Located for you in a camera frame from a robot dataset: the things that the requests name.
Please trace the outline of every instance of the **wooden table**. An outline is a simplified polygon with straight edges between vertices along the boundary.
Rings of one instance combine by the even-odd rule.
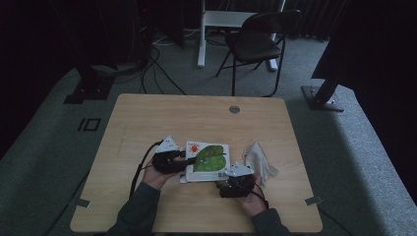
[[[240,112],[231,113],[230,106]],[[305,203],[313,192],[282,99],[151,94],[119,96],[81,196],[90,205],[77,206],[71,228],[111,227],[147,149],[167,136],[180,148],[187,141],[229,144],[232,163],[243,163],[244,150],[259,142],[279,170],[264,189],[269,205],[293,232],[322,230],[317,207]],[[153,232],[253,232],[253,226],[235,200],[219,196],[214,183],[180,184],[176,176],[162,189]]]

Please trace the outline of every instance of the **black cloth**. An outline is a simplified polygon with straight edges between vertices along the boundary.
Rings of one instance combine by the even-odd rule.
[[[108,230],[106,236],[151,235],[159,197],[160,191],[142,182],[134,196],[120,209],[116,223]],[[251,219],[256,235],[292,235],[281,224],[278,212],[274,208],[265,210]]]

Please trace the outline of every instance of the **person's left hand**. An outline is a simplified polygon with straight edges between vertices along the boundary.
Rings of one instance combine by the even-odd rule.
[[[152,163],[150,161],[148,162],[147,168],[145,169],[144,178],[142,179],[142,182],[148,184],[154,189],[160,190],[169,178],[177,174],[178,173],[162,174],[152,166]]]

